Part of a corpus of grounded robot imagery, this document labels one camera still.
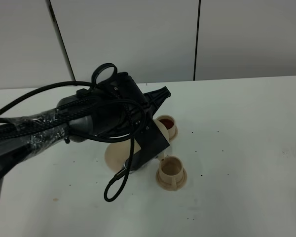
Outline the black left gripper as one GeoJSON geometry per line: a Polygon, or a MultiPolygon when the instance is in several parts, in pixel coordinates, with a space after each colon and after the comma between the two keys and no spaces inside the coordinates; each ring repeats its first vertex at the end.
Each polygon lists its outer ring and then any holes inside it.
{"type": "Polygon", "coordinates": [[[107,142],[109,138],[121,140],[132,130],[145,127],[170,96],[166,86],[143,94],[131,76],[122,72],[90,89],[78,90],[57,106],[68,105],[69,112],[91,107],[89,115],[69,121],[71,140],[82,142],[95,136],[107,142]]]}

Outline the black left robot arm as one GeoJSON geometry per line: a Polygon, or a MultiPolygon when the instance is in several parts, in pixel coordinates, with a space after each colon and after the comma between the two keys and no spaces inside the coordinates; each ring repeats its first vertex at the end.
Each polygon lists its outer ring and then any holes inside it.
{"type": "Polygon", "coordinates": [[[59,82],[33,90],[0,109],[0,195],[5,175],[16,165],[44,152],[58,142],[92,140],[103,143],[130,142],[126,161],[118,168],[109,186],[126,184],[138,170],[169,146],[153,121],[162,103],[170,97],[168,88],[142,93],[127,73],[113,73],[97,82],[76,81],[74,95],[62,99],[56,108],[32,116],[3,118],[2,114],[39,93],[65,86],[59,82]]]}

